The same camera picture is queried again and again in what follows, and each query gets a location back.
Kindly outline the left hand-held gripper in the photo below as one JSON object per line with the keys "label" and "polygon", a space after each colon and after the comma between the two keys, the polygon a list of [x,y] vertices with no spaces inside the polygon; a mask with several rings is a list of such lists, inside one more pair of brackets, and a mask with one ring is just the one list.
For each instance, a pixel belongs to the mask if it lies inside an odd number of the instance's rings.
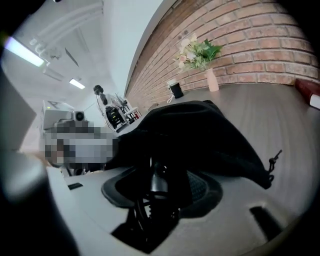
{"label": "left hand-held gripper", "polygon": [[41,109],[41,130],[47,130],[61,120],[76,122],[85,121],[83,111],[76,111],[74,107],[65,103],[50,100],[43,100]]}

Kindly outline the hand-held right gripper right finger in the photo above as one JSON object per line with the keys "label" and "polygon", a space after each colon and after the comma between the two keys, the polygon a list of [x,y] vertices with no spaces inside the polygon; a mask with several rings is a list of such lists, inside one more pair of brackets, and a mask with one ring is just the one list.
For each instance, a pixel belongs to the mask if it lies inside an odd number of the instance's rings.
{"label": "hand-held right gripper right finger", "polygon": [[223,192],[220,203],[204,217],[182,219],[158,248],[145,254],[111,235],[128,211],[104,198],[101,187],[120,170],[63,177],[49,167],[47,173],[80,256],[267,256],[299,220],[252,181],[216,176]]}

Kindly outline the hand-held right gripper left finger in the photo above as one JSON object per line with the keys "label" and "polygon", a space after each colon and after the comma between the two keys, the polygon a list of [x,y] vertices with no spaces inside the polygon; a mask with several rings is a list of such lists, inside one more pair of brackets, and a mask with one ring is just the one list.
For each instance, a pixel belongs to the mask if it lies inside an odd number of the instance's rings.
{"label": "hand-held right gripper left finger", "polygon": [[48,180],[39,159],[19,152],[35,117],[0,71],[0,192],[11,203],[30,197]]}

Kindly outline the black fabric drawstring pouch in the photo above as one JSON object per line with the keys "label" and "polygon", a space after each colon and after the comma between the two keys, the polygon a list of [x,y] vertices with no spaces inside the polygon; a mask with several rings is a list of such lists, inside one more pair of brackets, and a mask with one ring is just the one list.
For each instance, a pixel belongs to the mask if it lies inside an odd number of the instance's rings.
{"label": "black fabric drawstring pouch", "polygon": [[242,133],[210,100],[186,101],[151,110],[120,135],[105,167],[138,166],[150,159],[174,170],[243,177],[264,189],[274,180]]}

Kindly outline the ceiling light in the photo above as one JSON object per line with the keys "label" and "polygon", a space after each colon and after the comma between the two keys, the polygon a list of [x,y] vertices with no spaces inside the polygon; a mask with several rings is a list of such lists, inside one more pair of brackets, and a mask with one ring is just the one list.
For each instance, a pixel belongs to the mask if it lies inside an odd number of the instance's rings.
{"label": "ceiling light", "polygon": [[40,67],[44,64],[44,60],[42,58],[34,54],[11,36],[6,39],[4,48],[37,67]]}
{"label": "ceiling light", "polygon": [[81,84],[79,81],[75,80],[74,78],[72,78],[69,83],[81,90],[83,90],[85,88],[85,86],[83,84]]}

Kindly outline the white desk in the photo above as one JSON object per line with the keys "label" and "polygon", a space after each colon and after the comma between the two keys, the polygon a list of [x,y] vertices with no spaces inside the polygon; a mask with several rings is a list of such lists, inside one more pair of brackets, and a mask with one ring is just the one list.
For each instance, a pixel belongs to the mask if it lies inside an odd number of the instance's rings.
{"label": "white desk", "polygon": [[125,103],[125,105],[123,106],[124,116],[126,117],[126,120],[128,121],[129,124],[134,123],[135,121],[137,121],[142,117],[138,107],[132,107],[127,100],[125,100],[124,103]]}

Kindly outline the white ceiling pipes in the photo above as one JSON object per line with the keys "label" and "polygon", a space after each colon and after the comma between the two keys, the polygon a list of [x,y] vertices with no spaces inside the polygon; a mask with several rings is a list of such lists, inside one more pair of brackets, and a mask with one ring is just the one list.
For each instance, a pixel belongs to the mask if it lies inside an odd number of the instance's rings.
{"label": "white ceiling pipes", "polygon": [[47,22],[41,20],[39,28],[32,26],[32,39],[30,45],[35,52],[41,55],[49,51],[60,39],[103,15],[102,0],[61,0],[61,2],[45,1],[33,18],[48,18],[56,14],[54,20]]}

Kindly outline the black cylinder with white lid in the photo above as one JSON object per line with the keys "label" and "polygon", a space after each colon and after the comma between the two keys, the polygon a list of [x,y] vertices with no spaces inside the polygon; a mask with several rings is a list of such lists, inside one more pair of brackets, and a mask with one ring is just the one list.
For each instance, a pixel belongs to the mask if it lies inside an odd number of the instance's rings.
{"label": "black cylinder with white lid", "polygon": [[173,99],[178,99],[184,96],[180,83],[176,79],[171,79],[167,81],[167,87],[171,92],[170,98],[167,100],[169,104]]}

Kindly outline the artificial flower bouquet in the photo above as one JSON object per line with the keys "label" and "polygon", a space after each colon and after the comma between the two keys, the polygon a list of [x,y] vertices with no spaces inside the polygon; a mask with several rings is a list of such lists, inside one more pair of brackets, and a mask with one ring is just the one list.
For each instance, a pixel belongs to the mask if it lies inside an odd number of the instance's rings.
{"label": "artificial flower bouquet", "polygon": [[222,48],[222,45],[214,45],[208,39],[198,41],[197,34],[193,33],[191,37],[184,38],[181,41],[174,61],[177,63],[180,72],[192,69],[204,71],[221,52]]}

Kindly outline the pink ceramic vase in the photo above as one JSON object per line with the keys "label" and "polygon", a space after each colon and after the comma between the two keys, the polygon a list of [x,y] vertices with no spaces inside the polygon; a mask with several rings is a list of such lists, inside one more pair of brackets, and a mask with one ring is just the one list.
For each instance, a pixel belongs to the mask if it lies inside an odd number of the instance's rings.
{"label": "pink ceramic vase", "polygon": [[205,71],[205,77],[209,90],[211,92],[217,92],[219,90],[219,84],[212,68]]}

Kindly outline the red hardcover book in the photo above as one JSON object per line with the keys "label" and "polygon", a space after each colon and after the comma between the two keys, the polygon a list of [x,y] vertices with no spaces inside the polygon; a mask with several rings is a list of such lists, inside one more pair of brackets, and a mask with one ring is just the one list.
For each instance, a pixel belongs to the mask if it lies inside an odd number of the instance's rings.
{"label": "red hardcover book", "polygon": [[310,107],[320,110],[320,83],[297,78],[294,86]]}

